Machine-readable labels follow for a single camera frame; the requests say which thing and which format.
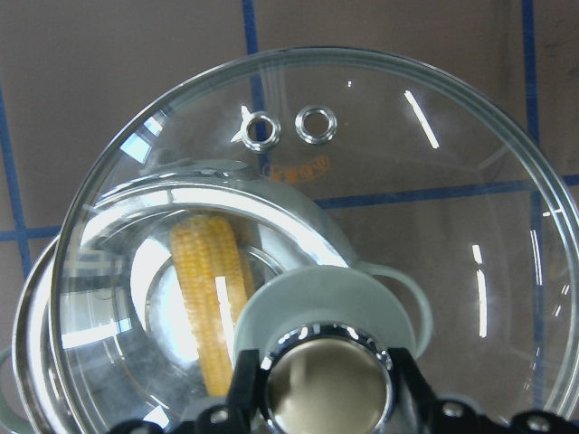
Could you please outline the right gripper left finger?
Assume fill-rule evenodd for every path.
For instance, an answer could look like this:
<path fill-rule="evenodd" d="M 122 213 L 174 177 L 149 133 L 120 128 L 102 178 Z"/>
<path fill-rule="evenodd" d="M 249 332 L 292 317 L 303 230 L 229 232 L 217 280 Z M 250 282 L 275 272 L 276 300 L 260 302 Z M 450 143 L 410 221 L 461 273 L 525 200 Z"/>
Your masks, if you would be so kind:
<path fill-rule="evenodd" d="M 227 433 L 250 433 L 261 406 L 264 380 L 258 349 L 242 350 L 226 397 Z"/>

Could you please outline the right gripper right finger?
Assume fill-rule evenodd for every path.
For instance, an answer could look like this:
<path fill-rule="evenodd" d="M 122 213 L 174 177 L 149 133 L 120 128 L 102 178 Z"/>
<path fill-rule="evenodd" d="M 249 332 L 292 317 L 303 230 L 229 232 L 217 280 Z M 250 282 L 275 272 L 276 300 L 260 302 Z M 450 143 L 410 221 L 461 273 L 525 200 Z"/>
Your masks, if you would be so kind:
<path fill-rule="evenodd" d="M 402 425 L 427 425 L 437 395 L 408 349 L 392 347 L 387 353 L 394 378 L 394 416 Z"/>

